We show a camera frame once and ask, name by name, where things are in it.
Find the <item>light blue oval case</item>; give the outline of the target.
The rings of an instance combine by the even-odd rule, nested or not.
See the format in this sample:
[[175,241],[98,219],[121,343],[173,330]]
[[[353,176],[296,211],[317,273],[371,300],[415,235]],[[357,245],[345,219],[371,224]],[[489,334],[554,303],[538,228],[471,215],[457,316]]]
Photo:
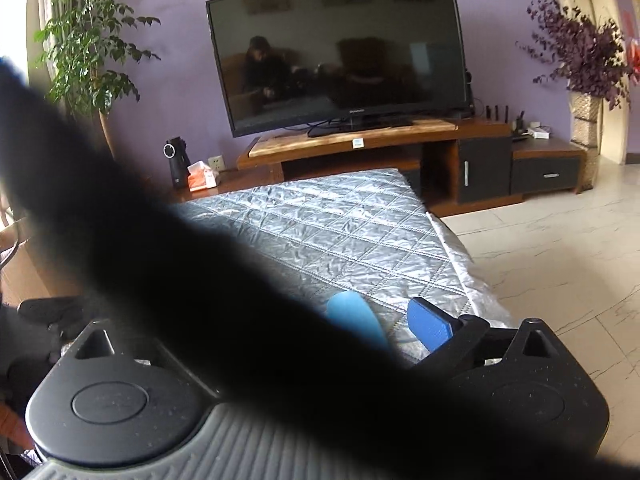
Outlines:
[[326,317],[376,350],[390,352],[390,343],[375,313],[356,292],[338,292],[326,303]]

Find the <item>silver quilted table cover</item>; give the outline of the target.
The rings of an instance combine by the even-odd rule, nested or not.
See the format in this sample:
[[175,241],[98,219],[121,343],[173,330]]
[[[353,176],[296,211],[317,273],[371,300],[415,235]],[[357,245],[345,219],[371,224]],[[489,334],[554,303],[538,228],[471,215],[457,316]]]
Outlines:
[[277,289],[308,306],[321,310],[338,292],[356,292],[407,364],[428,353],[408,327],[414,297],[453,316],[512,323],[462,241],[395,169],[258,186],[172,210],[239,242]]

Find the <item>wooden TV stand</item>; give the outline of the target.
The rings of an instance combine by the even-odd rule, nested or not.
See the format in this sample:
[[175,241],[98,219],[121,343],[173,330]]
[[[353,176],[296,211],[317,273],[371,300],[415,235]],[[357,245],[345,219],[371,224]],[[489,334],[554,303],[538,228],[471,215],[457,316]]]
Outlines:
[[513,140],[488,119],[419,119],[410,126],[308,136],[261,136],[216,188],[171,193],[183,203],[255,186],[396,169],[427,209],[448,217],[521,203],[532,194],[582,190],[587,153],[558,139]]

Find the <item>orange tissue box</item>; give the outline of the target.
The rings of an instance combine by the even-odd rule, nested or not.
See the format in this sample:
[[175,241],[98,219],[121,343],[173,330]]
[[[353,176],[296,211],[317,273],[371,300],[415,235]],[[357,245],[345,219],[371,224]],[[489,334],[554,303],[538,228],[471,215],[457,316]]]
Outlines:
[[200,192],[216,188],[219,183],[219,172],[213,170],[205,162],[199,160],[188,167],[189,191]]

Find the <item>black cylindrical speaker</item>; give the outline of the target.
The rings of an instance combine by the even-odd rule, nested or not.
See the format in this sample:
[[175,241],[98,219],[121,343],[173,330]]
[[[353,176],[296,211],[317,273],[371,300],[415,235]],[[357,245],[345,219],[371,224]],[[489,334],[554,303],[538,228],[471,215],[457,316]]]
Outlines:
[[176,190],[188,188],[191,162],[186,154],[186,141],[180,136],[167,140],[163,146],[163,154],[169,162],[172,186]]

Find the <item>black wifi router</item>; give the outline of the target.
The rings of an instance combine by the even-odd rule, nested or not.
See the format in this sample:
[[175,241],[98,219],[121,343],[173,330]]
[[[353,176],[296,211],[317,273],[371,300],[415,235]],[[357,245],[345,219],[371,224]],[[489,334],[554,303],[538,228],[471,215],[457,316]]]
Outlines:
[[503,122],[508,124],[510,122],[510,107],[505,106],[485,106],[485,118],[487,120],[494,120],[495,122]]

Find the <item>purple leaf plant in vase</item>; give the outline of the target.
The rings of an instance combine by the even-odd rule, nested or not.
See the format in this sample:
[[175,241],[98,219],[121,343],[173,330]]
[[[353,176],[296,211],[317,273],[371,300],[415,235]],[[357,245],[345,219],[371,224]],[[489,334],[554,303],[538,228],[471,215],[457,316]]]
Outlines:
[[534,84],[565,84],[572,115],[570,143],[585,155],[578,188],[588,191],[598,176],[603,112],[630,102],[632,68],[623,29],[615,18],[598,21],[560,0],[533,0],[526,12],[534,24],[532,41],[518,48],[546,66]]

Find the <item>green leafy potted plant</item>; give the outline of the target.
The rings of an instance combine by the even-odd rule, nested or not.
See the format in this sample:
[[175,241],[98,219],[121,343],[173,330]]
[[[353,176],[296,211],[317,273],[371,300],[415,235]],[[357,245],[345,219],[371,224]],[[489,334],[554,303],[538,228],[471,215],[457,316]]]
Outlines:
[[122,38],[129,29],[160,19],[136,12],[124,0],[38,0],[42,47],[36,65],[47,70],[47,98],[64,115],[96,130],[96,142],[114,152],[107,118],[123,98],[141,99],[125,72],[129,62],[157,61],[149,48]]

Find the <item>black flat screen television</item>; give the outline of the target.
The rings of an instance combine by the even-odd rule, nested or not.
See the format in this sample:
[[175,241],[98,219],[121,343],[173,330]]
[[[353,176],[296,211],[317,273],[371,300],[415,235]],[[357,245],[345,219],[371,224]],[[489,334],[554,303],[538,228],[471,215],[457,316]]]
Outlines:
[[471,107],[457,0],[208,0],[233,136]]

